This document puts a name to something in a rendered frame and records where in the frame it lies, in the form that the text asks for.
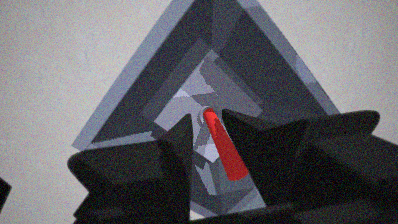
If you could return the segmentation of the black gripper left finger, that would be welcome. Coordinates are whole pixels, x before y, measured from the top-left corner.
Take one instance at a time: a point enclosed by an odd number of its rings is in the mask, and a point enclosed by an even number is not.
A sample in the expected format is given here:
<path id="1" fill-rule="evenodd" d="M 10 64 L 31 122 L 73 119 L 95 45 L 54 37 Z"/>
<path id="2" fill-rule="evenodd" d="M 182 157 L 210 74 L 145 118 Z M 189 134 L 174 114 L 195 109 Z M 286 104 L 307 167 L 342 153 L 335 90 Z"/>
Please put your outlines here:
<path id="1" fill-rule="evenodd" d="M 87 149 L 72 155 L 67 166 L 82 186 L 111 186 L 161 180 L 178 222 L 190 220 L 193 126 L 186 114 L 155 141 Z"/>

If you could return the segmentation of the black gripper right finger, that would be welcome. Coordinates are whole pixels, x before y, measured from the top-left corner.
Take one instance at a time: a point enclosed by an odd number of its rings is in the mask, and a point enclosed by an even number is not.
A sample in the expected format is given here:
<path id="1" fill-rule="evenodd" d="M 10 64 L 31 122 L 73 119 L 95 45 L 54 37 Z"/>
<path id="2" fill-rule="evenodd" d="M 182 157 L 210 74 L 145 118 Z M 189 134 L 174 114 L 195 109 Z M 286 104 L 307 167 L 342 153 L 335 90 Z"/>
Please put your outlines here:
<path id="1" fill-rule="evenodd" d="M 268 207 L 288 203 L 285 197 L 311 142 L 365 132 L 372 134 L 380 114 L 361 110 L 282 125 L 222 109 L 222 120 Z"/>

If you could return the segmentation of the red peg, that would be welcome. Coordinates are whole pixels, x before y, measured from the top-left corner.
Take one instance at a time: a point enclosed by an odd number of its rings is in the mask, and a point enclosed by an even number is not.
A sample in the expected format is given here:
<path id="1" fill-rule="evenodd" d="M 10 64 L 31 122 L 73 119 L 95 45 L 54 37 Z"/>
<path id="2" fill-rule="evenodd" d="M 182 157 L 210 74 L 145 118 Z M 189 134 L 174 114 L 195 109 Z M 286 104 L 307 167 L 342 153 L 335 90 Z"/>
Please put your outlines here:
<path id="1" fill-rule="evenodd" d="M 206 109 L 203 116 L 228 178 L 232 181 L 244 178 L 249 173 L 249 170 L 245 166 L 214 110 L 212 108 Z"/>

